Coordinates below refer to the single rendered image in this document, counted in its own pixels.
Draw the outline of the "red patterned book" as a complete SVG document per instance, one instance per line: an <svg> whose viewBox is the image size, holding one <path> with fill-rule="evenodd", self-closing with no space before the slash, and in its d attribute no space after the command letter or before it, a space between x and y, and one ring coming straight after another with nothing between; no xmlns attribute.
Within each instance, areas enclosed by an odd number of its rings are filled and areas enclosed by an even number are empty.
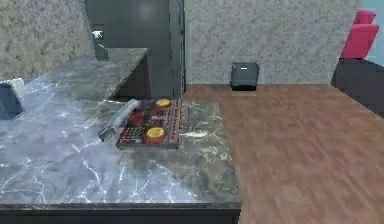
<svg viewBox="0 0 384 224"><path fill-rule="evenodd" d="M177 149L181 130L182 100L140 100L125 119L116 146L121 149Z"/></svg>

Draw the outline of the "black square bin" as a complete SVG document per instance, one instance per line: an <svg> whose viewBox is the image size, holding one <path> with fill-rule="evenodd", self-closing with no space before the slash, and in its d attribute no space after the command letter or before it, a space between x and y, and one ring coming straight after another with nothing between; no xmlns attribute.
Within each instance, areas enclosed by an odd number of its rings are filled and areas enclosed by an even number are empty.
<svg viewBox="0 0 384 224"><path fill-rule="evenodd" d="M255 62L233 62L231 67L230 87L233 90L257 87L260 67Z"/></svg>

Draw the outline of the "grey marble kitchen counter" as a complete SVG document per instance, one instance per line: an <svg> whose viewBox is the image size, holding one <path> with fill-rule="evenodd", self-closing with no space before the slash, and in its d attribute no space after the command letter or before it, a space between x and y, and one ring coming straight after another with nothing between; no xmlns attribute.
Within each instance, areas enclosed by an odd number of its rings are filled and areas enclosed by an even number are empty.
<svg viewBox="0 0 384 224"><path fill-rule="evenodd" d="M25 111L0 121L0 224L237 224L241 197L219 108L176 101L175 149L137 141L123 150L115 118L121 87L149 58L144 48L86 54L26 85Z"/></svg>

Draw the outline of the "white and blue box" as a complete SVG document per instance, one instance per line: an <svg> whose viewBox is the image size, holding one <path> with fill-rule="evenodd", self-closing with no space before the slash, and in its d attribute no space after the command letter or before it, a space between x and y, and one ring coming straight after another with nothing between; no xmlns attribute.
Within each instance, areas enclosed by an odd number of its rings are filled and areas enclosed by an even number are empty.
<svg viewBox="0 0 384 224"><path fill-rule="evenodd" d="M24 112L21 98L25 92L22 78L0 81L0 120L13 120Z"/></svg>

